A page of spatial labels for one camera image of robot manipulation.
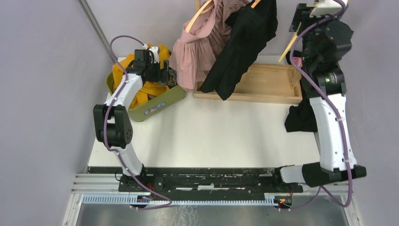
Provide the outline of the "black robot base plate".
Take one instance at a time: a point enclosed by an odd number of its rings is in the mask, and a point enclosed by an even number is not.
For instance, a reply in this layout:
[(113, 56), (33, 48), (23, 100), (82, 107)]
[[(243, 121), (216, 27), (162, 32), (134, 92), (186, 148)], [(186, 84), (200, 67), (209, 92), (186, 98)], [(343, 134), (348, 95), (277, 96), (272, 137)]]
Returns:
[(121, 167), (89, 167), (90, 174), (106, 174), (119, 192), (149, 192), (154, 201), (261, 201), (322, 195), (318, 188), (284, 183), (274, 168), (160, 168), (146, 167), (133, 179)]

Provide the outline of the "black cloth on table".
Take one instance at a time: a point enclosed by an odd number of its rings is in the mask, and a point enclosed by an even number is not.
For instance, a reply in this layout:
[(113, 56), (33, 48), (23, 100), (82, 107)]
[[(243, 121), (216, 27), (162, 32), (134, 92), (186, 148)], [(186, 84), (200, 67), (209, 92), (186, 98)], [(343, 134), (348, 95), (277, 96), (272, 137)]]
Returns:
[(318, 128), (314, 111), (303, 89), (302, 80), (300, 80), (299, 84), (302, 101), (298, 106), (290, 106), (284, 123), (285, 129), (287, 132), (317, 132)]

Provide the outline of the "black skirt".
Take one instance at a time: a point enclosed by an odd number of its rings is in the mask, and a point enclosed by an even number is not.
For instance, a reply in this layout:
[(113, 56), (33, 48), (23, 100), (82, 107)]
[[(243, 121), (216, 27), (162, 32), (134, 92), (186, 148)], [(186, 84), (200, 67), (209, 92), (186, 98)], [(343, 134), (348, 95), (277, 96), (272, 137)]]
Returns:
[(262, 0), (255, 8), (250, 7), (252, 3), (227, 18), (230, 38), (200, 86), (201, 92), (215, 91), (222, 100), (227, 100), (267, 42), (276, 37), (277, 2)]

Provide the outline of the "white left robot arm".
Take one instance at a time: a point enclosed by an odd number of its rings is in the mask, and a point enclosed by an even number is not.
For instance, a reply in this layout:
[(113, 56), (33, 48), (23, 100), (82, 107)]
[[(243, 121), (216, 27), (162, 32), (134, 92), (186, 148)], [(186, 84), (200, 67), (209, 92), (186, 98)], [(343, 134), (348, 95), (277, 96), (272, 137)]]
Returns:
[(147, 188), (148, 178), (142, 175), (144, 166), (131, 144), (133, 128), (128, 110), (144, 84), (169, 82), (169, 66), (168, 60), (160, 59), (159, 47), (136, 49), (134, 55), (134, 60), (122, 67), (119, 86), (104, 104), (94, 106), (93, 116), (97, 140), (116, 155), (123, 174), (132, 177), (130, 185), (140, 192)]

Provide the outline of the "aluminium corner profile left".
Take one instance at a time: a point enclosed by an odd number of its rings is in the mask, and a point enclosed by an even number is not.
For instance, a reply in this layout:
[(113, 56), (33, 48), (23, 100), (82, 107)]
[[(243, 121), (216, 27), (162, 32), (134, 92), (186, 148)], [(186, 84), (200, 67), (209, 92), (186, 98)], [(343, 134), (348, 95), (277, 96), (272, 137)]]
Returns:
[(99, 39), (99, 41), (101, 42), (105, 52), (107, 53), (109, 59), (111, 62), (114, 62), (111, 52), (109, 50), (109, 42), (98, 22), (98, 20), (96, 19), (89, 3), (87, 0), (78, 0), (78, 3), (83, 11), (83, 13), (85, 14), (86, 18), (88, 19), (91, 27), (93, 28), (97, 38)]

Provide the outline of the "small pink cloth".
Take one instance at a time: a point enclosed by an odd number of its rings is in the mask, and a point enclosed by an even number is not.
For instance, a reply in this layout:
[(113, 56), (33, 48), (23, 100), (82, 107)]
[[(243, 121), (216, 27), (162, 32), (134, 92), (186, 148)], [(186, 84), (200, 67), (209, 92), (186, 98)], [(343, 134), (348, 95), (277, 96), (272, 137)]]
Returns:
[(298, 67), (302, 67), (302, 57), (293, 57), (293, 60), (291, 61), (292, 65), (296, 65)]

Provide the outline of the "cream hanger of yellow skirt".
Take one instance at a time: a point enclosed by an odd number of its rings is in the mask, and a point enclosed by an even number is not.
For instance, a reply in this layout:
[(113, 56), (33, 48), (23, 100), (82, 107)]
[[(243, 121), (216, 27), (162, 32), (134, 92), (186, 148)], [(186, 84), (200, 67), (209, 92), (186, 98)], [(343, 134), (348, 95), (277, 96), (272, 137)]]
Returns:
[(298, 32), (300, 30), (302, 23), (300, 22), (298, 25), (297, 30), (295, 31), (294, 35), (292, 36), (290, 42), (288, 43), (286, 49), (283, 51), (283, 53), (281, 54), (280, 58), (278, 59), (278, 62), (281, 62), (283, 60), (283, 58), (286, 56), (286, 54), (288, 53), (288, 51), (291, 49), (291, 47), (293, 46), (295, 40), (297, 39), (298, 36)]

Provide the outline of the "olive green plastic basket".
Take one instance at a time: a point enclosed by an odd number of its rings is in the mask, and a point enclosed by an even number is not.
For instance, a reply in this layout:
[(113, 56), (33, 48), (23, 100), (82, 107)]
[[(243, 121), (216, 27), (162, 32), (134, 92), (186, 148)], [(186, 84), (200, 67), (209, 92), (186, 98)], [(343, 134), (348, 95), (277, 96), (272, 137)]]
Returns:
[[(170, 54), (168, 49), (160, 49), (161, 60), (169, 60)], [(169, 91), (158, 97), (149, 95), (149, 101), (147, 103), (132, 110), (128, 110), (129, 118), (136, 122), (143, 122), (150, 116), (185, 98), (186, 92), (178, 84), (168, 86)]]

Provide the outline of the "yellow skirt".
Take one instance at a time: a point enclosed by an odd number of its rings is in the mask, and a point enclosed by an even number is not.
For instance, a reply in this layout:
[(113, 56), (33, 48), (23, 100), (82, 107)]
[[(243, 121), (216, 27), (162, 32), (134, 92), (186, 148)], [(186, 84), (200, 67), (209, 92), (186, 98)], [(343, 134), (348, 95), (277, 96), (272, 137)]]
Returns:
[[(134, 60), (134, 57), (135, 55), (133, 53), (129, 54), (127, 55), (126, 59), (118, 61), (113, 65), (112, 78), (114, 79), (114, 84), (111, 87), (113, 94), (109, 100), (106, 101), (106, 104), (110, 104), (115, 99), (115, 93), (119, 91), (119, 85), (125, 84), (124, 70), (127, 68), (128, 64)], [(121, 97), (126, 96), (128, 89), (130, 92), (135, 92), (134, 98), (129, 106), (129, 110), (132, 110), (147, 103), (149, 101), (149, 95), (158, 97), (169, 91), (169, 86), (161, 85), (160, 82), (144, 82), (141, 80), (141, 77), (131, 74), (129, 75), (128, 83), (116, 98), (115, 103), (119, 103), (121, 101)]]

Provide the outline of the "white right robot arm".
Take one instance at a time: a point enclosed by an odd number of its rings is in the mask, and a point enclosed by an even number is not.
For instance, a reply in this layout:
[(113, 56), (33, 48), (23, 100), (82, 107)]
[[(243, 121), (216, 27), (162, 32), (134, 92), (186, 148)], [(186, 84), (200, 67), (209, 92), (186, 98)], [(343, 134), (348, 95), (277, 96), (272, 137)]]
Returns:
[(349, 139), (346, 117), (346, 83), (339, 61), (351, 48), (353, 30), (340, 20), (348, 7), (345, 0), (300, 3), (290, 26), (294, 33), (282, 53), (301, 74), (303, 99), (291, 108), (286, 129), (317, 129), (318, 162), (283, 166), (276, 170), (272, 187), (286, 191), (291, 183), (310, 187), (363, 178)]

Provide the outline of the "pink pleated skirt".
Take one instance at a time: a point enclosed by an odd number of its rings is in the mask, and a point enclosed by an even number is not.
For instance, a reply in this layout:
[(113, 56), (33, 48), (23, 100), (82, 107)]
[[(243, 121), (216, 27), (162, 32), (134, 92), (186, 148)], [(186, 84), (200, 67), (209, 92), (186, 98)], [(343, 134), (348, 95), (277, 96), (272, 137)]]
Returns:
[(187, 92), (206, 79), (231, 34), (227, 18), (248, 0), (214, 0), (215, 6), (195, 21), (189, 33), (183, 24), (181, 36), (173, 46), (170, 67), (177, 73), (177, 83)]

